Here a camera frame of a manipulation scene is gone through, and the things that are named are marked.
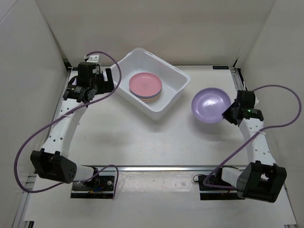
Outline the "purple plate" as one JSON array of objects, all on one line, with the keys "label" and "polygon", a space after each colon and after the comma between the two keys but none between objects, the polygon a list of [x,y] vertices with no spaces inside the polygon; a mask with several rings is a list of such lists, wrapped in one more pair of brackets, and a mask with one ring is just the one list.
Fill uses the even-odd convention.
[{"label": "purple plate", "polygon": [[214,87],[200,90],[191,102],[193,116],[207,124],[218,123],[223,120],[222,114],[230,107],[228,94]]}]

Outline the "pink plate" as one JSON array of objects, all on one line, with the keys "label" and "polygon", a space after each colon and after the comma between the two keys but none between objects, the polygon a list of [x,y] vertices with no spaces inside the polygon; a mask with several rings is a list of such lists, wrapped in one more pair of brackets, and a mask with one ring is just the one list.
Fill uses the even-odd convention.
[{"label": "pink plate", "polygon": [[131,77],[129,89],[136,95],[150,97],[162,90],[162,81],[152,73],[142,72]]},{"label": "pink plate", "polygon": [[150,104],[150,103],[155,103],[155,102],[158,102],[158,101],[161,101],[162,99],[161,98],[159,98],[159,97],[157,97],[157,98],[153,98],[153,99],[146,99],[146,100],[142,100],[143,102],[145,102],[145,103],[148,103],[148,104]]}]

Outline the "orange yellow plate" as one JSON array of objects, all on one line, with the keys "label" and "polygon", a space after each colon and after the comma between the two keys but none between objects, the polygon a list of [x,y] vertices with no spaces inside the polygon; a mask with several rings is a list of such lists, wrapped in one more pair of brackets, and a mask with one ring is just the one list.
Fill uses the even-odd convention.
[{"label": "orange yellow plate", "polygon": [[140,100],[142,100],[143,102],[148,103],[148,102],[152,102],[152,101],[157,100],[160,96],[161,96],[161,94],[158,94],[155,97],[152,97],[152,98],[140,98]]}]

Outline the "blue plate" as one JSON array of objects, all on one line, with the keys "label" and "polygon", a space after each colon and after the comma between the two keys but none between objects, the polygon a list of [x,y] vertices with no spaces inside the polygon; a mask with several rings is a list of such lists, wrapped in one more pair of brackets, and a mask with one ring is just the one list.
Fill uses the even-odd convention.
[{"label": "blue plate", "polygon": [[155,95],[152,95],[152,96],[140,96],[140,95],[137,95],[136,93],[134,92],[131,92],[133,95],[135,95],[136,97],[140,98],[140,99],[152,99],[154,97],[158,97],[160,94],[161,94],[161,91],[158,92],[157,94]]},{"label": "blue plate", "polygon": [[156,96],[153,96],[153,97],[139,97],[139,96],[136,96],[137,98],[139,98],[140,100],[143,100],[143,101],[151,101],[151,100],[155,100],[155,99],[158,99],[160,97],[161,94],[158,94]]}]

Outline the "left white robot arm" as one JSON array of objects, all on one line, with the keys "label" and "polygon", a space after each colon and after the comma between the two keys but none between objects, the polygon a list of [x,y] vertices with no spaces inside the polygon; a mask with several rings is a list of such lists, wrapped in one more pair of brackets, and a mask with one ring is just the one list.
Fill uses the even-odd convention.
[{"label": "left white robot arm", "polygon": [[103,72],[99,58],[91,55],[78,64],[77,75],[70,79],[63,93],[60,120],[52,127],[42,148],[31,153],[30,160],[40,178],[62,183],[83,181],[90,190],[99,187],[96,168],[78,165],[68,158],[70,144],[88,103],[95,95],[114,89],[111,69]]}]

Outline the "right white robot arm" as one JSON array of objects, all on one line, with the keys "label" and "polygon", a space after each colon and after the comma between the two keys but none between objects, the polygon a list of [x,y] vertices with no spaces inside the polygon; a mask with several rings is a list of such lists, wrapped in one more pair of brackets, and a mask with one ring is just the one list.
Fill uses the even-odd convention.
[{"label": "right white robot arm", "polygon": [[266,137],[262,112],[254,108],[255,94],[239,90],[232,105],[223,113],[223,118],[237,125],[247,144],[248,166],[240,171],[223,166],[213,178],[219,190],[229,185],[237,190],[240,198],[249,198],[274,203],[287,177],[286,169],[279,167],[272,157]]}]

